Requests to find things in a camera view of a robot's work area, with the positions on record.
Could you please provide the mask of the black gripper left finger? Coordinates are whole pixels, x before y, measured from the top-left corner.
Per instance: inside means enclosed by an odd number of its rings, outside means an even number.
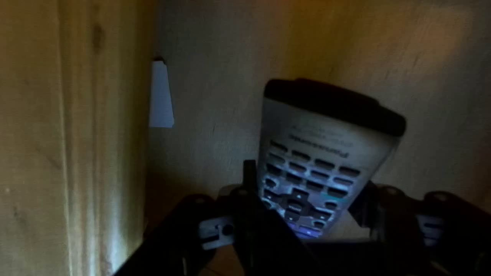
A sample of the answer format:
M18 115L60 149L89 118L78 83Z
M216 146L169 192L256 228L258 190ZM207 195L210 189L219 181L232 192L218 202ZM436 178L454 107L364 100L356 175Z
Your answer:
M242 185L239 189L239 196L249 213L258 210L256 162L253 159L245 159L242 162Z

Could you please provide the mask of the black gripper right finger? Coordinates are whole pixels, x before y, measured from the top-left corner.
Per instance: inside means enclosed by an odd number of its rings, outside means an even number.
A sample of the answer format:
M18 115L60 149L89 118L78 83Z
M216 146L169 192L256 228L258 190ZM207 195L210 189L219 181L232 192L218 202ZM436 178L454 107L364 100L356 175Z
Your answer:
M361 227L382 230L388 225L393 189L368 182L356 199L354 219Z

